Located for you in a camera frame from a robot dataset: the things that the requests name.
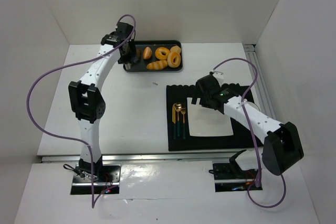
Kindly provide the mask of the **brown chocolate croissant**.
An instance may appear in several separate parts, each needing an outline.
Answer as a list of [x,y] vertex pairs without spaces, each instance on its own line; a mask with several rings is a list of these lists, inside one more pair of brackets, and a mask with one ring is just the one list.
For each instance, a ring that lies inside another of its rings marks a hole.
[[137,48],[136,49],[136,61],[135,62],[138,62],[138,61],[140,61],[140,59],[141,59],[141,49],[140,48]]

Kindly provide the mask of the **metal tongs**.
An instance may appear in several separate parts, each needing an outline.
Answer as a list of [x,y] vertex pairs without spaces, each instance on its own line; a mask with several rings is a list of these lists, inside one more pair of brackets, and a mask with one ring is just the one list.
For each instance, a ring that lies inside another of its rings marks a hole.
[[127,62],[127,63],[124,64],[124,68],[125,68],[126,71],[130,70],[131,67],[132,67],[132,62]]

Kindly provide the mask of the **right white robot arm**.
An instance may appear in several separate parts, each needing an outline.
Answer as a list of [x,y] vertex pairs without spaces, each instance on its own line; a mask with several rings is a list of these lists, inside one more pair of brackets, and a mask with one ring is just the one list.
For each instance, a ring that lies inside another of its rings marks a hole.
[[195,84],[192,104],[213,109],[235,120],[260,140],[262,150],[243,150],[230,158],[241,170],[265,168],[280,176],[304,157],[297,127],[261,113],[242,99],[235,88],[221,84],[222,75],[212,72]]

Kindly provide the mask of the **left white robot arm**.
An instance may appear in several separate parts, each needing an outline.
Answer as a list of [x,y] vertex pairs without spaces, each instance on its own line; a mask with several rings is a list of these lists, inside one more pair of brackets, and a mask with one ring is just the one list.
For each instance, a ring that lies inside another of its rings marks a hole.
[[101,89],[115,63],[130,66],[138,60],[132,35],[134,26],[118,22],[115,31],[102,38],[98,60],[77,82],[68,86],[70,105],[79,123],[80,139],[90,148],[83,147],[80,154],[79,170],[100,176],[102,153],[99,145],[99,124],[106,110]]

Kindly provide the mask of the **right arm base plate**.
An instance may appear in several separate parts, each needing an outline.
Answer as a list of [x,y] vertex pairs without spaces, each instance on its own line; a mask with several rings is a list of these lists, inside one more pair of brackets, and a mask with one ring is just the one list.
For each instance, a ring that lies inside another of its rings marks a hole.
[[208,171],[214,177],[215,192],[234,192],[262,190],[262,186],[256,187],[254,185],[257,171],[250,169],[247,171],[238,170],[230,163],[213,163],[213,168]]

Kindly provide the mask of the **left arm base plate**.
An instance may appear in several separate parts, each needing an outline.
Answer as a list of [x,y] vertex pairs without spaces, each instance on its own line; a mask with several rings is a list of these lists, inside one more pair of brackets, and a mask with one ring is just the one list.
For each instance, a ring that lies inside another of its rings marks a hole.
[[[71,195],[91,195],[91,174],[81,171],[79,166],[64,165],[64,168],[73,171]],[[120,189],[121,165],[103,165],[99,175],[93,176],[94,194],[118,194]]]

